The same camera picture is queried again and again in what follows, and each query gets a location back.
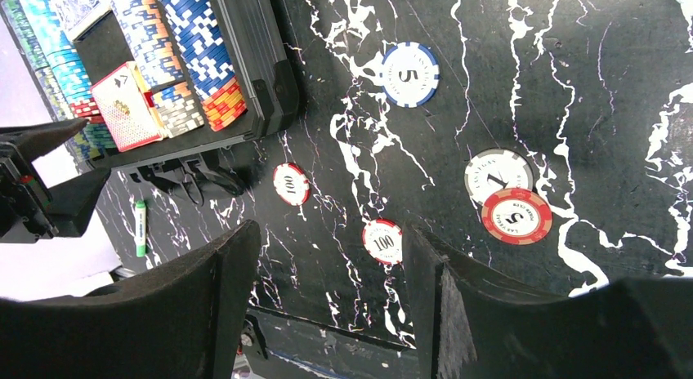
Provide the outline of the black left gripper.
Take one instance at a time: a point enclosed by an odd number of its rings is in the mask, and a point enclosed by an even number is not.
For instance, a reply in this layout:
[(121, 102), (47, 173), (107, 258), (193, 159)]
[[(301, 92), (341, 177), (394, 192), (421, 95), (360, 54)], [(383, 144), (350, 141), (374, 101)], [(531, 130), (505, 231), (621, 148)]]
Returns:
[(63, 145), (87, 124), (85, 118), (74, 118), (1, 128), (2, 243), (84, 235), (111, 170), (97, 168), (47, 188), (31, 162)]

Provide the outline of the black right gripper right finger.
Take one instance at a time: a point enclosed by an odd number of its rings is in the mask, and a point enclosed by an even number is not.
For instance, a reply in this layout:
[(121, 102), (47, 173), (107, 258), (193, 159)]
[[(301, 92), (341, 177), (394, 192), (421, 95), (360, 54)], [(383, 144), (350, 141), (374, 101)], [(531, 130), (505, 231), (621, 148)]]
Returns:
[(405, 227), (423, 378), (689, 378), (690, 279), (626, 278), (579, 297), (533, 288)]

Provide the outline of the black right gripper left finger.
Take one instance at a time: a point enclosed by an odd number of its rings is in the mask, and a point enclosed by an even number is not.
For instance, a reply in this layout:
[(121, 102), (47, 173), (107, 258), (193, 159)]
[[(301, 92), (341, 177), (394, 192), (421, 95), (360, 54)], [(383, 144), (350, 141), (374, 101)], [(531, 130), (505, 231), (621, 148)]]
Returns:
[(4, 378), (229, 378), (257, 273), (245, 221), (84, 297), (1, 303)]

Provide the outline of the red poker card deck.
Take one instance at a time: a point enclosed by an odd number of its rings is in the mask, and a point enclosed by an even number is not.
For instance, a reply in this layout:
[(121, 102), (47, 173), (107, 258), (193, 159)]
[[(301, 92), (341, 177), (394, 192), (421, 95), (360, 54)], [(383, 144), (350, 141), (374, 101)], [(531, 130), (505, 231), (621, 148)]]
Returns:
[(119, 152), (164, 139), (153, 104), (141, 89), (143, 79), (136, 62), (120, 65), (92, 85), (91, 94)]

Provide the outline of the blue poker card deck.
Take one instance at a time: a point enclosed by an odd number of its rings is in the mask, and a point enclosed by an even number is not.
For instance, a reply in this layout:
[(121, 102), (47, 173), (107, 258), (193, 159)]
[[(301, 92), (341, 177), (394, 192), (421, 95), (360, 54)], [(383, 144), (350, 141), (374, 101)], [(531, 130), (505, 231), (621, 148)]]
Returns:
[(79, 40), (110, 11), (110, 0), (50, 0), (65, 36)]

